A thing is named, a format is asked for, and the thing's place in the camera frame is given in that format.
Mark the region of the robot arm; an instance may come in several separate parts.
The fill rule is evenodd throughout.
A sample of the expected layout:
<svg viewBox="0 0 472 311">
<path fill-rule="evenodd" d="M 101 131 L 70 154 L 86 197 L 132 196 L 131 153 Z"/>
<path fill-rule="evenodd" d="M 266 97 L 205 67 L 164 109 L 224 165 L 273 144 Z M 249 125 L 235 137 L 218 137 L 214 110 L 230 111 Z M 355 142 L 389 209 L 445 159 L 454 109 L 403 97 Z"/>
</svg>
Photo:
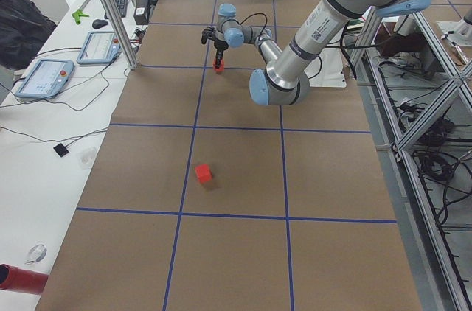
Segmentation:
<svg viewBox="0 0 472 311">
<path fill-rule="evenodd" d="M 380 17 L 408 15 L 426 9 L 431 0 L 321 0 L 284 48 L 278 47 L 265 27 L 244 26 L 236 19 L 236 8 L 222 4 L 214 28 L 202 32 L 201 41 L 213 41 L 213 69 L 223 70 L 228 48 L 252 44 L 264 59 L 249 80 L 252 100 L 258 105 L 293 105 L 305 98 L 310 83 L 305 69 L 319 56 L 347 22 L 360 18 L 370 7 Z"/>
</svg>

